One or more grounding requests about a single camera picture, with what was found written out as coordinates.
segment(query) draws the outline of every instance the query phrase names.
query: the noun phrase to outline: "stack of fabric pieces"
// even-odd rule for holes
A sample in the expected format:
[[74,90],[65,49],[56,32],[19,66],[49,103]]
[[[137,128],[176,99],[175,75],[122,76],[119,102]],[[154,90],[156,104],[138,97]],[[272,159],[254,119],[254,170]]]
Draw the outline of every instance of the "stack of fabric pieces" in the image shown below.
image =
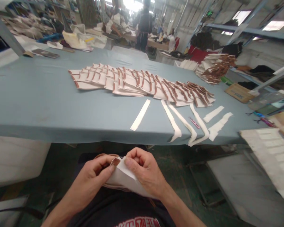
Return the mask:
[[68,72],[78,89],[107,89],[113,94],[135,97],[152,95],[156,99],[174,102],[176,106],[187,106],[194,102],[196,107],[205,107],[212,106],[211,103],[215,101],[214,95],[200,85],[170,82],[143,70],[93,64],[82,70]]
[[209,54],[198,65],[195,73],[208,84],[219,84],[230,67],[235,66],[235,56],[228,54]]
[[184,60],[184,61],[181,62],[179,67],[195,71],[198,67],[198,63],[195,62],[195,61],[191,61],[191,60]]

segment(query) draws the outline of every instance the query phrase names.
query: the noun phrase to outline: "cutting table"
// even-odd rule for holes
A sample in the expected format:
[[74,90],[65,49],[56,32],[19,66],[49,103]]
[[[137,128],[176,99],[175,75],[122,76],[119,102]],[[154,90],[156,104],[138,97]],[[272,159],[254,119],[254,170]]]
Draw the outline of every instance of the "cutting table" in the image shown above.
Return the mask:
[[[224,92],[226,85],[209,85],[192,71],[105,49],[95,48],[91,53],[50,51],[60,57],[22,56],[0,68],[0,136],[53,143],[112,141],[149,145],[187,144],[191,134],[174,113],[182,137],[168,143],[174,134],[172,125],[161,101],[152,96],[128,97],[114,95],[108,90],[78,90],[68,69],[82,69],[93,63],[148,70],[170,81],[191,81],[205,86],[217,100],[213,106],[196,108],[200,117],[220,105],[225,107],[206,124],[207,128],[228,112],[232,112],[233,116],[214,142],[207,139],[203,144],[243,143],[239,130],[266,127],[265,123],[254,121],[257,116],[245,114],[252,112],[247,105]],[[151,102],[140,126],[136,131],[130,130],[147,99]],[[189,106],[177,110],[189,123],[189,117],[195,119]],[[201,129],[191,125],[198,134],[197,138],[204,136]]]

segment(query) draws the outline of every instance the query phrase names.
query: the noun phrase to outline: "white fabric strip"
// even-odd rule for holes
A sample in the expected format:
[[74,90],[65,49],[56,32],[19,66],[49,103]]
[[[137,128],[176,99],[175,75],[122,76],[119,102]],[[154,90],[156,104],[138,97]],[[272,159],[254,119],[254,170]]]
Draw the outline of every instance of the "white fabric strip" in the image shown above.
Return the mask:
[[172,116],[171,112],[169,111],[166,103],[164,100],[161,101],[162,106],[164,107],[164,110],[168,116],[169,121],[171,122],[171,125],[175,131],[174,136],[172,137],[172,139],[170,140],[170,143],[173,142],[176,138],[181,137],[182,133],[181,130],[179,129],[179,127],[177,126],[174,117]]
[[184,119],[184,117],[182,117],[182,115],[173,107],[172,104],[170,104],[170,102],[167,102],[167,105],[169,106],[169,108],[171,108],[171,110],[178,116],[178,118],[180,119],[180,121],[182,121],[182,123],[185,125],[185,127],[188,128],[188,130],[191,132],[192,136],[190,138],[190,140],[188,141],[188,144],[192,143],[196,138],[197,138],[197,133],[196,131],[192,128],[192,126],[190,124],[188,124],[188,122]]
[[144,103],[142,109],[140,110],[140,113],[138,114],[137,118],[135,119],[134,123],[132,124],[132,126],[130,127],[131,130],[133,131],[136,131],[138,126],[140,125],[145,113],[146,113],[146,110],[149,106],[149,103],[151,101],[149,99],[146,100],[146,102]]
[[217,109],[211,111],[209,114],[206,114],[203,120],[206,123],[210,122],[210,120],[213,119],[216,115],[218,115],[223,109],[224,109],[224,106],[219,106]]
[[198,143],[201,143],[202,141],[208,139],[209,137],[209,131],[207,130],[207,127],[206,125],[204,124],[204,122],[202,121],[202,119],[200,118],[199,114],[195,111],[195,108],[193,106],[193,103],[191,103],[190,105],[190,108],[193,112],[193,114],[195,115],[196,119],[197,119],[197,122],[199,123],[201,129],[203,130],[204,132],[204,136],[202,138],[198,138],[197,140],[195,140],[194,142],[192,143],[189,143],[188,146],[192,147],[193,145],[196,145]]
[[223,128],[223,126],[226,124],[228,119],[233,114],[231,112],[225,114],[221,120],[219,120],[217,123],[215,123],[213,126],[211,126],[208,130],[210,131],[209,139],[211,141],[214,141],[216,136],[218,135],[218,132]]

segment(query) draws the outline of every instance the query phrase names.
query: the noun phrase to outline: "person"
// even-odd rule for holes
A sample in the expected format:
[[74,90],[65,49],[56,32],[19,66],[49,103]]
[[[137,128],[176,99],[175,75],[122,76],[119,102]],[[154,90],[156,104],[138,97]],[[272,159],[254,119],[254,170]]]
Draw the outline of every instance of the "person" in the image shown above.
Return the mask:
[[137,50],[146,52],[148,34],[152,32],[152,15],[149,13],[149,6],[151,0],[144,0],[143,10],[138,13],[136,19],[133,22],[133,27],[138,25],[138,31],[136,31],[136,46]]
[[126,154],[125,165],[158,200],[102,187],[115,170],[109,165],[114,158],[103,155],[86,162],[42,227],[205,226],[166,182],[154,156],[140,148]]
[[158,34],[160,34],[161,32],[163,32],[163,24],[161,24],[161,26],[158,27]]

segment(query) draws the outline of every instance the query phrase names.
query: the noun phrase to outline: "cardboard box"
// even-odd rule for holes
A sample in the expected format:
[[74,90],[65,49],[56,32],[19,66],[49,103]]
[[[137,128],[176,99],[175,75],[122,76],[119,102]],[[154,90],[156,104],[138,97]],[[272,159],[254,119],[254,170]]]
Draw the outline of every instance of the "cardboard box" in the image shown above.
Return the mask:
[[242,87],[239,84],[232,84],[225,92],[235,99],[238,99],[242,103],[247,103],[249,100],[253,99],[255,96],[249,94],[250,90],[245,87]]

